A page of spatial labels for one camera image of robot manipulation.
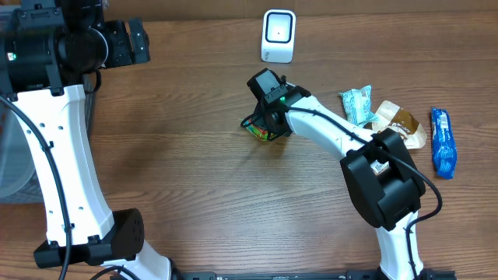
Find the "green snack packet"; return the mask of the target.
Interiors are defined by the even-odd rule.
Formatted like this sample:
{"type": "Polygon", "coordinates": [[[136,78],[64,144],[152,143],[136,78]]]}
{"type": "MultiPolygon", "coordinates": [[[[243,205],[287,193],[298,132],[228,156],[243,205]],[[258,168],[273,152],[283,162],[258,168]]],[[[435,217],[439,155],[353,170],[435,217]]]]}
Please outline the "green snack packet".
{"type": "Polygon", "coordinates": [[[258,138],[263,142],[269,142],[272,138],[276,136],[276,134],[269,132],[268,130],[266,130],[261,126],[249,123],[250,121],[245,121],[242,127],[246,128],[254,137],[258,138]]]}

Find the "light teal snack packet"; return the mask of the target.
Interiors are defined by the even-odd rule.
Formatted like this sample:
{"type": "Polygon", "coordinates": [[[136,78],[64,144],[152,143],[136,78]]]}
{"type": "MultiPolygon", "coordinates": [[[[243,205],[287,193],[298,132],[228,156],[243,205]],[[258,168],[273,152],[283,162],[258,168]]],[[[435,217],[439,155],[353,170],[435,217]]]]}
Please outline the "light teal snack packet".
{"type": "Polygon", "coordinates": [[[361,89],[350,89],[338,95],[342,98],[342,104],[347,121],[360,127],[379,120],[378,116],[371,111],[371,85],[361,89]]]}

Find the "brown paper bread bag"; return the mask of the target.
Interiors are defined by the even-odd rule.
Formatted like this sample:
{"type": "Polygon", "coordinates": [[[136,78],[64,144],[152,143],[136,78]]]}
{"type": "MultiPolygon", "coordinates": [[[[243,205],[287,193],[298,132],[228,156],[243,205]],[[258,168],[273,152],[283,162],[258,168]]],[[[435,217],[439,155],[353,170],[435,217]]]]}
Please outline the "brown paper bread bag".
{"type": "Polygon", "coordinates": [[[427,140],[423,126],[402,107],[385,100],[374,114],[371,129],[375,132],[390,128],[402,138],[407,149],[421,149],[427,140]]]}

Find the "blue Oreo cookie pack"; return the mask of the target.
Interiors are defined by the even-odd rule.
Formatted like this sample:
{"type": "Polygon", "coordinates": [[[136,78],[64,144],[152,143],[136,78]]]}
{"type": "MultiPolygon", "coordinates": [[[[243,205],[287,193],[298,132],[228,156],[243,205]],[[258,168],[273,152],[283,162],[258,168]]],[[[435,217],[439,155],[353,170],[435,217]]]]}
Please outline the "blue Oreo cookie pack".
{"type": "Polygon", "coordinates": [[[454,140],[449,113],[445,109],[431,109],[432,157],[437,175],[444,179],[454,178],[458,151],[454,140]]]}

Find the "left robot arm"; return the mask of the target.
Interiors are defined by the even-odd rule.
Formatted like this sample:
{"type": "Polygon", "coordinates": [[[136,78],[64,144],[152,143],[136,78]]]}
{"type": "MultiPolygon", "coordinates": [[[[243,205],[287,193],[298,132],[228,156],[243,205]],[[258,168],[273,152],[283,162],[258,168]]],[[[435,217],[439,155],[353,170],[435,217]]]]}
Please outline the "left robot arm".
{"type": "Polygon", "coordinates": [[[146,63],[142,21],[107,21],[103,1],[23,0],[1,7],[1,101],[17,116],[47,218],[34,251],[40,268],[84,262],[122,279],[174,278],[145,239],[135,208],[112,211],[97,179],[86,130],[85,77],[146,63]]]}

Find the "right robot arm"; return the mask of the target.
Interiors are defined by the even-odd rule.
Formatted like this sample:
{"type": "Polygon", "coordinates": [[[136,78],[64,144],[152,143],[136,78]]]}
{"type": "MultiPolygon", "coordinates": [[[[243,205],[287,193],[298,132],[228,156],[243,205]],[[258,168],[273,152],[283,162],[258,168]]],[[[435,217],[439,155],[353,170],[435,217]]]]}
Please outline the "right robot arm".
{"type": "Polygon", "coordinates": [[[380,277],[418,278],[423,263],[413,223],[426,187],[400,135],[349,123],[308,90],[287,83],[268,68],[249,79],[247,86],[258,103],[242,124],[265,129],[269,141],[300,135],[335,156],[353,206],[376,230],[380,277]]]}

